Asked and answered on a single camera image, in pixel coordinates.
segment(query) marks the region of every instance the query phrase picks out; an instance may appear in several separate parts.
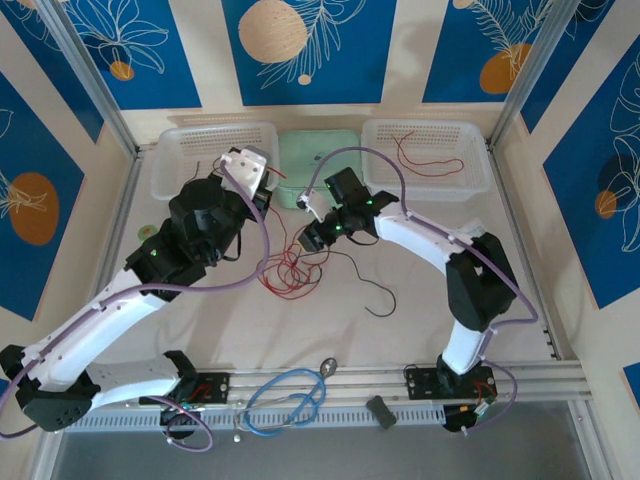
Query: coiled blue cable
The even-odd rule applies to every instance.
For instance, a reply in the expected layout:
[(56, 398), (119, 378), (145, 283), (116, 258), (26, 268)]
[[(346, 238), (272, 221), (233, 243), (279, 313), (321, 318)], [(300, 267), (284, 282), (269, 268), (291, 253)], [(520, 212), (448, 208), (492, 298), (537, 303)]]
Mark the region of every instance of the coiled blue cable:
[[(296, 409), (291, 412), (291, 415), (289, 415), (289, 418), (287, 418), (287, 420), (284, 422), (283, 426), (280, 428), (264, 428), (264, 429), (260, 429), (258, 427), (256, 427), (255, 425), (253, 425), (251, 423), (251, 418), (250, 418), (250, 410), (253, 407), (254, 403), (258, 400), (258, 398), (260, 398), (260, 396), (266, 392), (267, 390), (269, 390), (271, 387), (273, 387), (276, 383), (281, 382), (282, 380), (289, 378), (289, 377), (294, 377), (297, 375), (309, 375), (313, 378), (315, 378), (317, 380), (316, 385), (313, 387), (313, 389), (311, 390), (311, 392), (305, 394), (305, 393), (292, 393), (291, 395), (289, 395), (287, 398), (291, 399), (291, 400), (295, 400), (295, 399), (300, 399), (300, 405), (298, 405), (296, 407)], [(320, 391), (320, 396), (318, 397), (317, 400), (314, 400), (314, 395), (316, 395), (316, 393), (318, 393), (318, 391)], [(320, 405), (322, 405), (324, 403), (324, 400), (327, 396), (327, 386), (324, 383), (324, 377), (322, 377), (320, 374), (309, 370), (307, 368), (296, 368), (294, 370), (289, 370), (288, 372), (285, 372), (283, 374), (278, 375), (277, 377), (275, 377), (274, 379), (270, 380), (269, 382), (265, 383), (262, 387), (260, 387), (258, 389), (258, 391), (253, 395), (253, 397), (251, 397), (251, 400), (249, 400), (249, 402), (247, 403), (247, 407), (246, 410), (244, 412), (244, 423), (247, 427), (248, 430), (250, 430), (252, 433), (255, 433), (256, 435), (259, 435), (261, 437), (273, 437), (275, 435), (278, 435), (279, 433), (281, 433), (285, 427), (284, 425), (294, 425), (296, 427), (304, 427), (305, 425), (309, 425), (310, 423), (312, 423), (316, 417), (318, 416), (318, 409), (320, 408)], [(302, 409), (305, 407), (311, 407), (311, 415), (309, 416), (309, 418), (307, 418), (306, 420), (298, 420), (296, 421), (296, 417), (298, 415), (300, 415), (300, 413), (302, 412)]]

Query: white plastic basket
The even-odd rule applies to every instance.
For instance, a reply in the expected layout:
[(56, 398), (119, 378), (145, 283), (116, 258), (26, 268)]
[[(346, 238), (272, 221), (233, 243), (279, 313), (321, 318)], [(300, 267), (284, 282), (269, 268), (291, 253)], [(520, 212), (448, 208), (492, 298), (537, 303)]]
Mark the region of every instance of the white plastic basket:
[[(205, 178), (213, 162), (231, 147), (248, 145), (269, 154), (268, 166), (280, 167), (278, 135), (269, 122), (234, 123), (202, 127), (173, 128), (160, 135), (151, 174), (151, 194), (170, 200), (191, 179)], [(267, 188), (274, 190), (278, 175), (269, 176)]]
[[(409, 164), (398, 147), (398, 140), (409, 160), (415, 163), (460, 159), (464, 168), (458, 173), (440, 177), (416, 175), (398, 162), (417, 172), (442, 175), (459, 168), (458, 162), (414, 166)], [(491, 165), (484, 139), (478, 127), (468, 122), (442, 120), (367, 120), (362, 128), (362, 146), (373, 148), (396, 162), (407, 184), (407, 199), (462, 202), (491, 187)], [(386, 190), (399, 195), (400, 181), (396, 172), (382, 159), (362, 153), (362, 173), (365, 183), (375, 192)]]

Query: green container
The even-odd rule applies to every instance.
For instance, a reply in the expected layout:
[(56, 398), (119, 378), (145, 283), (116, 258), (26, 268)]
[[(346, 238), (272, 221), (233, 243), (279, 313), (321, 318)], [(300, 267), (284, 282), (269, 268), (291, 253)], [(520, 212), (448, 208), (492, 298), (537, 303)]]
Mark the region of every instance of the green container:
[[(294, 130), (280, 135), (280, 171), (287, 176), (278, 182), (275, 194), (284, 208), (297, 209), (300, 194), (309, 186), (313, 172), (329, 153), (343, 147), (359, 147), (360, 137), (353, 130)], [(362, 181), (360, 152), (344, 152), (329, 160), (316, 179), (315, 189), (335, 206), (324, 179), (351, 167)]]

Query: gray floor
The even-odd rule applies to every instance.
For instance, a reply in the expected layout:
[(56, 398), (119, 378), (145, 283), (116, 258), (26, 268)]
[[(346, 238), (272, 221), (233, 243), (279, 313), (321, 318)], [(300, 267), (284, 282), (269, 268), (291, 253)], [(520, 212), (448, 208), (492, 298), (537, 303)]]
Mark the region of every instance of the gray floor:
[[(590, 478), (562, 403), (516, 404), (493, 427), (464, 438), (442, 427), (300, 429), (274, 438), (215, 435), (206, 454), (162, 434), (66, 434), (54, 479), (426, 480)], [(196, 434), (192, 441), (202, 440)]]

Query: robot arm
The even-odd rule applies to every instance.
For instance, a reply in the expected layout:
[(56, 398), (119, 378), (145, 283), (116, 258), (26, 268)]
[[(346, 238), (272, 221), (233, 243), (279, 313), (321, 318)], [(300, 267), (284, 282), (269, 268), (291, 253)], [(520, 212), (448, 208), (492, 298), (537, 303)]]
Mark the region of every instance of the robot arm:
[[(410, 216), (422, 217), (413, 212), (405, 214), (397, 197), (385, 191), (372, 196), (350, 168), (325, 181), (340, 207), (331, 209), (328, 202), (313, 191), (308, 197), (301, 197), (299, 206), (313, 212), (316, 220), (303, 230), (298, 239), (300, 244), (305, 250), (316, 252), (332, 245), (342, 235), (365, 231), (401, 245), (442, 272), (455, 322), (449, 343), (438, 359), (438, 376), (443, 386), (452, 390), (480, 362), (489, 324), (508, 310), (515, 294), (463, 247), (411, 221)], [(486, 233), (472, 239), (456, 233), (456, 237), (482, 251), (515, 283), (495, 236)]]
[[(259, 152), (232, 149), (222, 157), (227, 172), (264, 217), (271, 192), (266, 185), (266, 158)], [(13, 379), (33, 360), (39, 363), (20, 382), (16, 399), (23, 412), (46, 431), (65, 428), (88, 411), (143, 396), (181, 399), (194, 388), (195, 368), (184, 353), (166, 352), (150, 361), (115, 365), (94, 362), (134, 324), (171, 302), (178, 293), (142, 290), (104, 303), (124, 290), (146, 284), (188, 286), (215, 267), (246, 219), (255, 220), (228, 179), (210, 175), (188, 182), (169, 202), (171, 217), (127, 260), (111, 283), (88, 305), (41, 341), (26, 348), (10, 345), (0, 365)], [(87, 316), (90, 311), (95, 314)], [(86, 316), (69, 334), (67, 328)], [(59, 343), (44, 357), (53, 340)]]

